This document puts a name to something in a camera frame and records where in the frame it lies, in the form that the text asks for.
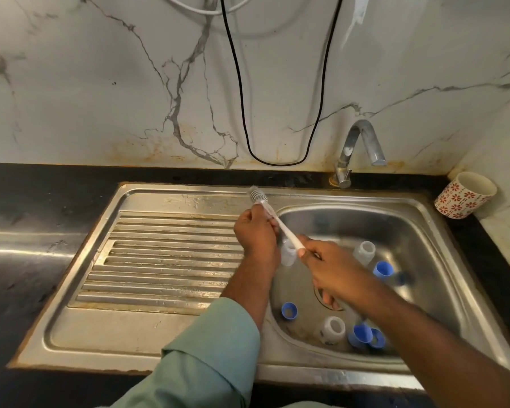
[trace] floral pattern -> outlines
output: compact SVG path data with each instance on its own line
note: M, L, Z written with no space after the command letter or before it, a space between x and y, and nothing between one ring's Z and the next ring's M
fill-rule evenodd
M436 209L452 219L463 219L478 207L482 206L491 196L479 195L466 189L458 181L453 180L435 200Z

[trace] hand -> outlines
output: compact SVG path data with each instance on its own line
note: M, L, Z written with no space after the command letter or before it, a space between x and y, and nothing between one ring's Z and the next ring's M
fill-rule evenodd
M244 247L246 258L264 263L275 272L281 260L276 242L278 223L268 220L262 205L253 205L243 212L234 224L234 233Z
M370 289L377 283L376 278L351 253L336 243L297 236L306 247L306 250L298 251L299 258L312 272L314 286L323 289L323 302L333 309L339 308L334 297L354 305L364 289Z

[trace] white marble wall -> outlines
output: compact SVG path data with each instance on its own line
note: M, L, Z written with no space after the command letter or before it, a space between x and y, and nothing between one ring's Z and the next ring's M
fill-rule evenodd
M491 239L510 263L510 104L483 132L483 138L450 175L463 170L487 176L498 186L496 197L476 213Z
M390 163L357 151L355 169L449 172L510 102L510 0L369 0L352 26L361 1L344 0L323 120L295 168L331 170L364 117ZM335 3L253 0L230 17L260 158L305 149ZM166 0L0 0L4 161L264 169L222 17Z

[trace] chrome faucet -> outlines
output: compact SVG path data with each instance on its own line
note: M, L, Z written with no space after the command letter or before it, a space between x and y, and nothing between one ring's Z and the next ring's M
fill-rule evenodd
M376 137L374 127L368 120L358 120L351 126L350 131L347 133L346 143L340 153L338 161L334 165L334 185L342 189L346 189L351 186L351 169L348 169L350 164L351 155L354 152L355 143L359 137L359 134L363 137L364 147L367 150L367 154L370 157L371 164L373 166L387 166L386 158L383 155L380 142Z

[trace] ceramic cup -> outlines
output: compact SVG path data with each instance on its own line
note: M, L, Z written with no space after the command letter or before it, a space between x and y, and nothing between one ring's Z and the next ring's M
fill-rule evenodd
M495 184L474 172L461 172L435 200L436 209L452 219L463 219L496 194Z

